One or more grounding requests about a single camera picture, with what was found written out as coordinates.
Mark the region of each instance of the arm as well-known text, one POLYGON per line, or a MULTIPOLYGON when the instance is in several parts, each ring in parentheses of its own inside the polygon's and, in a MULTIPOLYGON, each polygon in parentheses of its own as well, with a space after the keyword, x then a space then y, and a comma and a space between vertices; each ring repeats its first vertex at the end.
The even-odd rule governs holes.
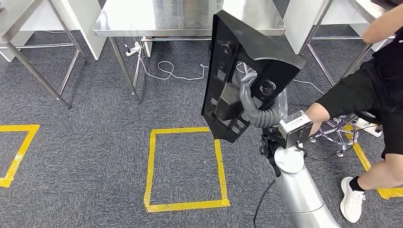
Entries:
POLYGON ((403 27, 403 4, 386 12, 376 19, 363 35, 365 43, 377 43, 390 36, 403 27))

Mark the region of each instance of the person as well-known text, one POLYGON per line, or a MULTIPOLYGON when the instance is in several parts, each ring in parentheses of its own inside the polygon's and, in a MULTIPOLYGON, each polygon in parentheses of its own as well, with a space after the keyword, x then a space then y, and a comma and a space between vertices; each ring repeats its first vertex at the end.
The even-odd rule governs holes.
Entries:
POLYGON ((365 191, 403 184, 403 5, 376 19, 363 35, 366 43, 377 43, 393 34, 395 39, 373 54, 359 70, 340 82, 311 105, 306 114, 314 122, 311 134, 325 120, 343 114, 376 113, 384 129, 383 160, 360 176, 341 181, 343 216, 357 222, 365 191))

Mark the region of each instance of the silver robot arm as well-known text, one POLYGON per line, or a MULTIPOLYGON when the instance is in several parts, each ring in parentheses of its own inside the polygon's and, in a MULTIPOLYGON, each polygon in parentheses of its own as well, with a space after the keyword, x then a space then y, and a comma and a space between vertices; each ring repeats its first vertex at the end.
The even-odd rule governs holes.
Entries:
POLYGON ((263 128, 264 154, 276 174, 292 224, 295 228, 340 228, 305 167, 304 152, 295 146, 308 139, 312 121, 302 111, 280 120, 277 99, 267 110, 259 110, 250 93, 256 77, 252 72, 242 79, 240 100, 251 124, 263 128))

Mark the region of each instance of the floor marking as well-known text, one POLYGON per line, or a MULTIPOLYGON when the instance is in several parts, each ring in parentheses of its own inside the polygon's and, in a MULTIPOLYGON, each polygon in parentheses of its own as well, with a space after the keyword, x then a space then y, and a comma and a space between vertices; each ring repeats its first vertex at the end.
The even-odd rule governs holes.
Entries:
POLYGON ((28 132, 22 145, 19 147, 17 154, 15 155, 6 176, 0 178, 0 187, 8 188, 11 182, 14 180, 14 175, 17 172, 19 163, 22 161, 25 152, 27 151, 35 133, 39 129, 40 125, 0 125, 0 132, 28 132))
MULTIPOLYGON (((352 131, 353 128, 350 125, 346 125, 344 127, 345 130, 352 131)), ((351 138, 353 135, 352 134, 347 134, 347 138, 351 138)), ((363 149, 361 146, 356 142, 354 143, 353 149, 355 153, 357 154, 358 159, 360 160, 361 164, 363 165, 365 171, 368 171, 371 168, 371 164, 369 160, 367 159, 363 149)), ((379 195, 381 198, 384 199, 390 199, 391 197, 403 197, 403 188, 390 188, 390 189, 377 189, 379 195)))
POLYGON ((150 205, 151 188, 152 188, 152 184, 153 184, 153 175, 154 175, 154 154, 155 154, 156 135, 157 134, 172 134, 172 133, 195 133, 195 132, 210 132, 210 130, 208 127, 189 127, 189 128, 171 128, 171 129, 153 129, 153 130, 151 130, 150 149, 149 149, 149 155, 148 155, 147 185, 145 187, 145 193, 144 193, 144 205, 145 205, 145 208, 147 209, 147 212, 219 208, 219 207, 228 207, 230 205, 230 201, 228 200, 228 195, 227 195, 227 184, 225 181, 224 164, 222 162, 220 141, 218 139, 214 140, 214 149, 215 149, 215 154, 216 154, 216 158, 217 158, 221 199, 210 200, 210 201, 150 205))

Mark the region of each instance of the gray corrugated hose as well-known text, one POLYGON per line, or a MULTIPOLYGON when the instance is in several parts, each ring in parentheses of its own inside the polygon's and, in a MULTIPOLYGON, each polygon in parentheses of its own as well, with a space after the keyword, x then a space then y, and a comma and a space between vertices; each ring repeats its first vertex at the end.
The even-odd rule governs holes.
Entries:
POLYGON ((278 97, 267 110, 259 110, 252 99, 250 85, 257 76, 256 72, 250 72, 241 79, 240 101, 245 109, 244 114, 249 118, 250 124, 255 127, 266 128, 278 125, 280 121, 278 97))

